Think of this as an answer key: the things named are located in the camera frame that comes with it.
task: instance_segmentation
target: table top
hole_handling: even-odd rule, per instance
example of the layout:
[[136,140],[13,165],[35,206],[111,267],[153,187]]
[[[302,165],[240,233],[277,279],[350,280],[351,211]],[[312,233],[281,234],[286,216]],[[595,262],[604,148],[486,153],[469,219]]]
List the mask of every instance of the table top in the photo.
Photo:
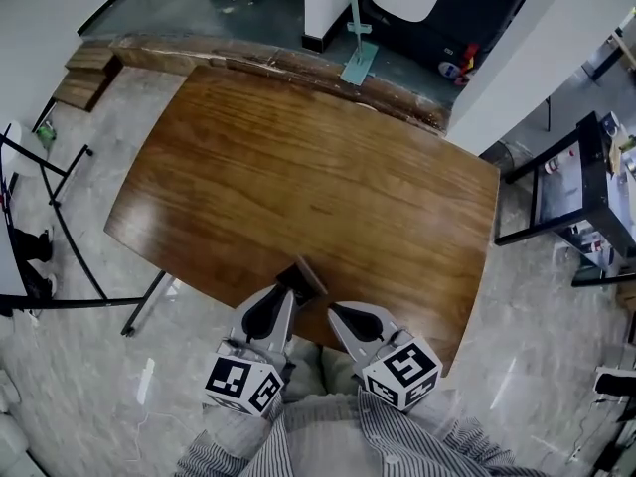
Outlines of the table top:
[[140,150],[105,231],[231,306],[296,255],[326,283],[294,333],[338,348],[326,307],[389,308],[447,372],[475,300],[497,170],[422,129],[279,79],[197,67]]

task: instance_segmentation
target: metal table frame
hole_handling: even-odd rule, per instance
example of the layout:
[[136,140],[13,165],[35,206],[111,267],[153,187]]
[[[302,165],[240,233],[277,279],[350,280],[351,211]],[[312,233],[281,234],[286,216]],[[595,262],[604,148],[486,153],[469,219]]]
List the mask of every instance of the metal table frame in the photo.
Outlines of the metal table frame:
[[[601,269],[598,269],[598,273],[589,273],[591,267],[581,268],[572,280],[571,285],[573,287],[613,284],[636,279],[636,272],[631,271],[636,268],[636,244],[627,229],[607,205],[605,152],[603,151],[602,143],[603,132],[596,114],[591,112],[576,125],[576,129],[573,132],[545,152],[511,172],[505,178],[506,183],[514,184],[529,173],[534,175],[530,220],[527,228],[496,237],[495,245],[507,245],[548,232],[558,232],[575,223],[587,220],[605,236],[615,251],[629,264],[630,270],[621,270],[618,275],[613,277],[606,277]],[[562,216],[537,222],[537,200],[541,169],[547,161],[574,143],[578,143],[580,150],[582,206]]]
[[[139,315],[139,313],[143,309],[144,305],[148,302],[148,299],[153,294],[153,292],[155,291],[155,289],[157,288],[159,283],[162,281],[162,279],[166,275],[166,272],[161,270],[159,272],[159,274],[157,274],[157,276],[152,281],[152,283],[150,284],[150,286],[148,287],[146,292],[143,294],[143,296],[140,296],[140,297],[129,297],[129,298],[108,298],[106,296],[106,294],[104,293],[103,289],[101,288],[101,286],[99,286],[99,283],[97,282],[97,280],[95,279],[95,276],[90,271],[90,268],[88,268],[88,265],[86,264],[86,261],[83,259],[83,256],[81,255],[81,252],[78,249],[78,246],[76,245],[75,241],[73,240],[73,236],[71,235],[71,232],[69,231],[69,228],[67,227],[67,224],[66,224],[66,222],[64,220],[62,212],[60,211],[61,203],[57,200],[57,197],[60,194],[60,191],[62,190],[62,187],[65,185],[66,181],[69,179],[69,176],[71,175],[71,173],[73,172],[74,168],[76,167],[76,165],[80,161],[81,157],[84,154],[89,156],[89,157],[92,156],[92,154],[93,154],[92,150],[90,150],[87,145],[84,145],[81,148],[81,150],[79,151],[78,155],[75,157],[75,159],[71,162],[71,165],[69,166],[69,168],[67,170],[63,170],[63,169],[55,166],[54,164],[51,164],[50,162],[45,161],[41,157],[39,157],[36,154],[30,152],[29,150],[21,147],[17,143],[14,143],[13,141],[11,141],[7,137],[8,134],[9,134],[10,128],[11,128],[11,124],[9,124],[9,126],[4,131],[4,133],[0,134],[0,190],[2,192],[2,210],[3,210],[3,213],[4,213],[4,217],[5,217],[5,222],[7,224],[7,229],[9,231],[9,239],[11,241],[12,248],[15,249],[15,245],[16,244],[15,244],[15,237],[14,237],[13,219],[11,217],[11,209],[10,209],[10,203],[9,203],[10,200],[11,200],[11,193],[9,192],[9,190],[7,188],[7,185],[6,185],[6,182],[5,182],[5,178],[4,178],[4,174],[2,172],[2,146],[3,145],[6,145],[6,146],[14,149],[15,151],[19,152],[20,154],[24,155],[25,157],[28,157],[29,159],[31,159],[32,161],[35,161],[36,163],[38,163],[40,165],[40,171],[42,172],[42,177],[44,179],[44,184],[45,184],[45,187],[47,189],[47,193],[49,195],[49,205],[51,205],[53,207],[55,215],[56,215],[56,217],[58,219],[58,223],[60,223],[60,227],[62,228],[62,231],[63,231],[67,241],[69,242],[69,245],[71,246],[71,250],[73,251],[73,254],[78,259],[78,262],[79,262],[79,265],[81,266],[81,269],[86,274],[86,277],[90,281],[90,284],[94,288],[94,290],[97,293],[99,298],[86,299],[86,300],[84,300],[84,299],[80,299],[80,300],[48,299],[48,300],[45,300],[45,299],[39,299],[39,298],[30,297],[30,296],[22,297],[22,296],[16,296],[16,295],[2,295],[2,294],[0,294],[0,302],[2,302],[3,304],[4,303],[9,304],[11,308],[22,309],[22,310],[24,310],[24,309],[46,309],[46,310],[49,310],[49,309],[84,309],[84,308],[91,308],[91,307],[114,307],[114,306],[124,306],[124,305],[135,305],[136,304],[136,307],[135,307],[134,311],[132,312],[132,314],[130,315],[128,320],[126,320],[126,323],[124,324],[123,328],[121,329],[121,335],[122,336],[131,337],[135,333],[135,329],[133,327],[133,323],[134,323],[135,319],[137,318],[137,316]],[[58,185],[58,187],[56,188],[55,191],[53,191],[52,188],[51,188],[51,184],[49,182],[49,177],[47,175],[47,170],[52,171],[52,172],[54,172],[54,173],[56,173],[56,174],[58,174],[58,175],[60,175],[62,177],[62,181],[60,182],[60,184]]]

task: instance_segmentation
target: cable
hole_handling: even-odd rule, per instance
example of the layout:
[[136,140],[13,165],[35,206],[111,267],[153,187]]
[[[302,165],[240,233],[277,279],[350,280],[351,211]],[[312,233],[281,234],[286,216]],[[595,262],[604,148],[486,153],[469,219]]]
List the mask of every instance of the cable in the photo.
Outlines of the cable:
[[137,462],[141,461],[141,450],[139,449],[139,431],[141,430],[141,426],[148,421],[148,417],[150,415],[157,415],[157,416],[160,416],[160,417],[174,418],[177,422],[179,422],[182,426],[184,426],[188,432],[190,432],[193,435],[197,434],[192,429],[190,429],[190,427],[188,427],[181,420],[179,420],[179,418],[177,418],[174,415],[171,415],[170,413],[156,413],[154,411],[148,411],[148,412],[146,412],[145,418],[141,422],[139,422],[137,424],[137,432],[135,433],[135,438],[134,438],[135,449],[137,451],[137,459],[124,459],[124,462],[126,462],[126,463],[137,463]]
[[589,417],[589,414],[592,411],[592,407],[595,404],[601,404],[604,402],[613,402],[613,403],[617,403],[620,402],[620,400],[610,400],[610,399],[597,399],[596,401],[592,401],[589,404],[589,408],[587,409],[587,413],[585,414],[585,416],[580,420],[580,422],[578,423],[578,429],[580,429],[580,434],[578,435],[578,437],[576,438],[576,440],[574,441],[574,444],[572,445],[572,450],[569,454],[569,457],[567,458],[567,462],[565,463],[565,466],[567,466],[571,461],[573,461],[573,458],[576,454],[578,454],[581,450],[583,450],[583,448],[585,447],[585,445],[587,445],[587,442],[591,439],[592,436],[594,436],[594,434],[596,434],[598,432],[598,430],[601,428],[601,426],[605,423],[605,420],[607,420],[607,417],[609,417],[609,414],[612,412],[612,408],[610,407],[607,410],[607,413],[605,414],[605,417],[600,421],[600,423],[596,426],[596,429],[594,429],[592,431],[592,433],[585,439],[585,441],[580,445],[580,447],[576,448],[577,444],[579,443],[579,441],[583,438],[583,435],[585,434],[585,430],[583,429],[583,423],[587,420],[587,418]]
[[541,467],[544,466],[544,463],[546,462],[546,459],[548,459],[549,456],[552,456],[554,454],[553,451],[550,451],[548,454],[546,454],[542,460],[539,462],[539,464],[537,465],[537,469],[541,470]]

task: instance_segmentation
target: black frame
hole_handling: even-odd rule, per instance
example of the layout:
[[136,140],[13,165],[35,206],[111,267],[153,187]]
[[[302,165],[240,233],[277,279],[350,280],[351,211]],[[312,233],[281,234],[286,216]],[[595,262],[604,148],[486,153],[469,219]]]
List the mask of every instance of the black frame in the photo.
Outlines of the black frame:
[[[614,30],[614,32],[616,33],[618,37],[623,37],[623,31],[620,28],[617,28],[616,30]],[[583,67],[583,70],[592,81],[596,82],[599,80],[601,76],[607,73],[609,68],[611,68],[614,64],[616,64],[622,58],[622,56],[623,56],[623,50],[621,50],[618,46],[616,46],[616,49],[613,52],[611,52],[605,58],[605,60],[603,60],[603,62],[600,63],[600,65],[596,69],[592,70],[591,73],[589,73],[585,69],[585,67]]]
[[553,100],[551,95],[546,99],[546,104],[548,105],[548,125],[546,132],[550,132],[553,128]]
[[[71,246],[71,250],[73,251],[73,254],[78,259],[81,269],[86,274],[86,277],[90,281],[90,284],[96,291],[99,298],[88,299],[88,300],[66,300],[66,299],[65,300],[58,300],[58,299],[45,300],[45,299],[39,299],[39,298],[30,297],[30,296],[22,297],[22,296],[16,296],[16,295],[0,294],[0,302],[9,302],[12,308],[23,309],[23,310],[24,309],[45,309],[45,310],[46,309],[83,309],[83,308],[91,308],[91,307],[114,307],[114,306],[136,304],[135,310],[130,315],[123,329],[121,330],[122,336],[131,337],[135,333],[135,329],[133,328],[132,324],[134,323],[135,319],[137,318],[143,306],[146,304],[146,302],[150,298],[150,295],[152,295],[157,285],[159,284],[161,279],[164,277],[165,272],[163,270],[159,272],[159,274],[152,281],[152,283],[150,284],[149,288],[146,290],[144,295],[141,297],[109,299],[104,293],[101,286],[99,286],[99,283],[97,282],[97,280],[95,279],[95,276],[90,271],[90,268],[88,268],[88,265],[83,259],[83,256],[81,255],[81,252],[78,246],[73,240],[71,232],[69,231],[69,228],[67,227],[67,224],[64,221],[62,212],[60,211],[61,203],[57,200],[57,196],[62,190],[62,187],[64,186],[66,181],[69,179],[69,176],[71,175],[74,168],[80,161],[81,157],[84,154],[89,157],[92,156],[93,154],[92,150],[90,150],[87,145],[84,145],[79,151],[78,155],[72,161],[71,166],[69,166],[67,170],[63,170],[59,168],[58,166],[55,166],[54,164],[51,164],[50,162],[45,161],[41,157],[33,154],[29,150],[26,150],[25,148],[21,147],[17,143],[14,143],[13,141],[11,141],[7,137],[10,129],[11,129],[11,124],[8,125],[4,133],[0,133],[0,191],[2,193],[2,210],[4,212],[5,223],[9,231],[9,240],[11,241],[12,248],[15,248],[14,225],[13,225],[13,218],[11,217],[11,209],[9,206],[11,193],[7,189],[7,185],[4,179],[4,174],[2,172],[2,146],[3,145],[7,145],[8,147],[13,148],[20,154],[28,157],[29,159],[35,161],[36,163],[40,165],[42,178],[44,180],[44,184],[47,189],[47,193],[49,195],[49,205],[53,207],[55,215],[58,219],[58,223],[60,223],[60,226],[62,227],[62,231],[65,237],[67,238],[69,245]],[[49,177],[47,176],[47,170],[57,173],[58,175],[62,177],[62,181],[56,188],[55,192],[51,188]]]
[[[530,221],[528,227],[523,230],[495,238],[495,245],[507,245],[547,232],[558,232],[565,227],[588,220],[607,239],[615,252],[618,252],[628,262],[630,267],[627,270],[621,270],[615,277],[606,277],[601,269],[598,269],[598,276],[594,278],[581,278],[577,274],[571,285],[573,287],[596,286],[630,281],[636,278],[636,273],[630,270],[636,264],[634,260],[634,257],[636,257],[636,242],[607,205],[605,157],[609,148],[608,140],[609,137],[606,136],[602,129],[596,113],[592,111],[576,125],[576,129],[573,132],[531,161],[511,172],[505,178],[508,184],[514,184],[529,173],[534,175]],[[536,223],[541,168],[547,161],[574,143],[578,143],[580,151],[582,207],[549,221]]]

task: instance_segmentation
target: white cable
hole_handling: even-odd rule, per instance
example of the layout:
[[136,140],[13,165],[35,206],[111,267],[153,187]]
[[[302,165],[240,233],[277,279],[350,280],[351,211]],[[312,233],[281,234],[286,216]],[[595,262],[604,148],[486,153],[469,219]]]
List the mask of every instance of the white cable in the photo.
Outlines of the white cable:
[[126,462],[126,463],[137,463],[137,462],[141,461],[141,450],[139,449],[139,431],[141,430],[141,426],[148,421],[148,417],[150,415],[157,415],[157,416],[160,416],[160,417],[174,418],[177,422],[179,422],[182,426],[184,426],[186,428],[186,431],[190,432],[193,435],[197,434],[192,429],[190,429],[190,427],[188,427],[186,424],[184,424],[179,418],[177,418],[174,415],[171,415],[170,413],[157,413],[157,412],[154,412],[154,411],[148,411],[148,412],[146,412],[145,418],[141,422],[139,422],[137,424],[137,432],[135,433],[135,438],[134,438],[135,450],[137,451],[137,459],[124,459],[124,462]]

